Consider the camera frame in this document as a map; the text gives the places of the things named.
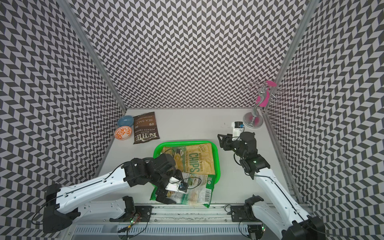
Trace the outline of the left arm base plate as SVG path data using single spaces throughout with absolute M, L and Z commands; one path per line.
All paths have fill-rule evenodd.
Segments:
M 132 221 L 134 217 L 138 217 L 138 220 L 140 220 L 140 222 L 148 223 L 151 220 L 152 210 L 152 206 L 136 206 L 133 212 L 124 213 L 121 217 L 118 217 L 116 219 L 110 218 L 109 222 L 127 223 Z

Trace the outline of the green white Chulo chips bag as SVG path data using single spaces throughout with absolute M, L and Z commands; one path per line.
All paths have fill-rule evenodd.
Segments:
M 168 191 L 166 197 L 176 204 L 187 206 L 209 207 L 212 200 L 212 193 L 215 186 L 216 175 L 198 175 L 182 173 L 184 182 L 189 187 L 186 193 Z

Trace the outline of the tan green kettle CHIPS bag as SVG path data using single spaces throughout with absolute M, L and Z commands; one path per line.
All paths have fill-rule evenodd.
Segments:
M 182 173 L 198 175 L 215 175 L 215 163 L 212 145 L 199 144 L 180 147 L 165 147 L 162 153 L 174 157 L 176 169 Z

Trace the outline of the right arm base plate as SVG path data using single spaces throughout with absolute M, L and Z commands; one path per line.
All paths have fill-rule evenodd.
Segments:
M 230 206 L 230 215 L 232 218 L 232 222 L 261 222 L 257 219 L 250 207 L 246 207 L 245 205 L 241 206 Z

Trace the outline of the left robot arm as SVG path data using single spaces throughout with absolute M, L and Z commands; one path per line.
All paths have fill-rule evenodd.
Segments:
M 81 216 L 79 207 L 87 202 L 117 190 L 147 183 L 157 187 L 156 201 L 166 205 L 175 204 L 174 200 L 167 197 L 168 192 L 185 194 L 189 187 L 182 172 L 176 169 L 176 162 L 170 154 L 161 154 L 157 158 L 134 158 L 108 174 L 81 184 L 69 187 L 60 184 L 48 186 L 46 202 L 42 206 L 43 231 L 49 234 L 68 228 Z

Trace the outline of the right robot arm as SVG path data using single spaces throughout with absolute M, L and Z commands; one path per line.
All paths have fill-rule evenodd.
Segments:
M 257 149 L 255 133 L 243 132 L 238 137 L 231 134 L 218 135 L 220 147 L 240 157 L 239 164 L 246 175 L 262 188 L 275 209 L 272 210 L 260 196 L 245 200 L 244 211 L 248 220 L 255 219 L 267 227 L 281 240 L 324 240 L 325 224 L 312 217 L 284 189 L 270 164 Z

